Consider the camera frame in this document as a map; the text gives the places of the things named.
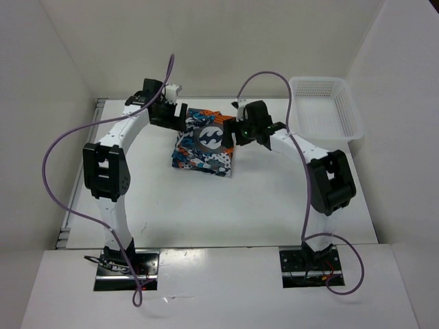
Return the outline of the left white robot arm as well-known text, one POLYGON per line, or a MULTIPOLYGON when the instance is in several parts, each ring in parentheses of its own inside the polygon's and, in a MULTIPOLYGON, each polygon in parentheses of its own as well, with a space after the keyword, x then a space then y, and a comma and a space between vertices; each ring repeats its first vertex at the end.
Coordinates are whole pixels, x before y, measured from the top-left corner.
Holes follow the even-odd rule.
POLYGON ((163 86, 158 80, 145 79, 143 89, 126 100, 122 119, 82 150, 84 185, 97 200, 106 224, 100 261, 123 274, 131 273, 137 265, 134 238, 126 219, 125 194, 131 183, 126 154, 147 125, 184 131, 187 104, 177 104, 181 89, 178 84, 163 86))

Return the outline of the colourful patterned shorts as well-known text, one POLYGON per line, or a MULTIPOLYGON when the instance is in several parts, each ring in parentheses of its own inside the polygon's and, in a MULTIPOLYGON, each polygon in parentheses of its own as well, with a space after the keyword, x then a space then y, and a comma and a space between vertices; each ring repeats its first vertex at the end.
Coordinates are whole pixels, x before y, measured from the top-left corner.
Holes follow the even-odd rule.
POLYGON ((232 118, 219 111, 188 109, 186 131, 177 135, 171 155, 172 167, 231 176, 234 148, 226 148, 222 140, 224 122, 232 118))

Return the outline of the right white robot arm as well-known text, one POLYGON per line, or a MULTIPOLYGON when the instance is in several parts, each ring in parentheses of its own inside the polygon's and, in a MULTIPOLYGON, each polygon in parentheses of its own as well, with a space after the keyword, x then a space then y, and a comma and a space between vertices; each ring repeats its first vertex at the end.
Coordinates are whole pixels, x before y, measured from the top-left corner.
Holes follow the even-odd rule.
POLYGON ((341 150, 317 147, 293 133, 288 124, 273 122, 264 101, 236 99, 231 106, 237 110, 237 115, 224 122, 223 146, 256 142, 303 166, 307 198, 300 233, 300 259, 305 269, 317 269, 329 257, 333 244, 328 243, 324 248, 309 245, 306 233, 311 211, 330 217, 336 210, 347 207, 356 196, 346 154, 341 150))

